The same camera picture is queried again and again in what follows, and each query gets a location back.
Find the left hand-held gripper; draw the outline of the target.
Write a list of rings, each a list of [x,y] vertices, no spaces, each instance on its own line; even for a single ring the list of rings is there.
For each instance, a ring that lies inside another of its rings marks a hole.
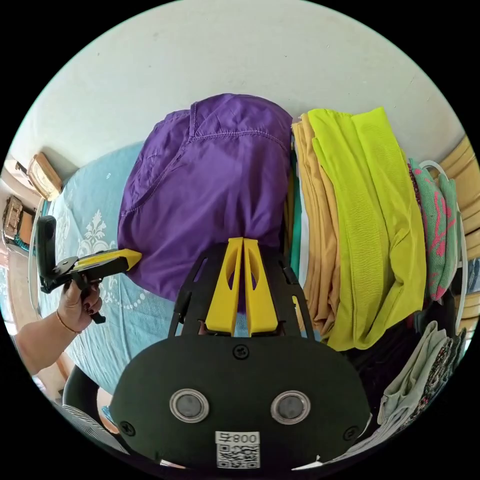
[[[40,256],[40,290],[51,294],[57,288],[75,282],[84,299],[91,285],[100,283],[105,277],[129,271],[141,259],[141,253],[128,248],[98,252],[82,258],[69,257],[60,263],[56,263],[54,257]]]

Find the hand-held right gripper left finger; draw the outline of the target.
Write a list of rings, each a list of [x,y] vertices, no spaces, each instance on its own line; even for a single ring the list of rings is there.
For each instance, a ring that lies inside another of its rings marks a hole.
[[[243,241],[242,237],[230,238],[221,258],[218,279],[205,320],[209,332],[229,336],[235,333]]]

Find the person's left hand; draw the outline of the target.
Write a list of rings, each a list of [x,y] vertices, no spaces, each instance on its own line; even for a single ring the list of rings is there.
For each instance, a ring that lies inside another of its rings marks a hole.
[[[80,334],[90,325],[92,316],[98,313],[101,307],[102,299],[98,285],[91,285],[88,295],[83,299],[82,290],[72,281],[62,290],[57,316],[69,330]]]

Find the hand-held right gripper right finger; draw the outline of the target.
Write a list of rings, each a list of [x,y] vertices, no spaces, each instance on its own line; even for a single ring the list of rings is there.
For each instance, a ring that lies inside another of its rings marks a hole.
[[[255,239],[244,239],[244,282],[248,336],[275,332],[277,314],[259,244]]]

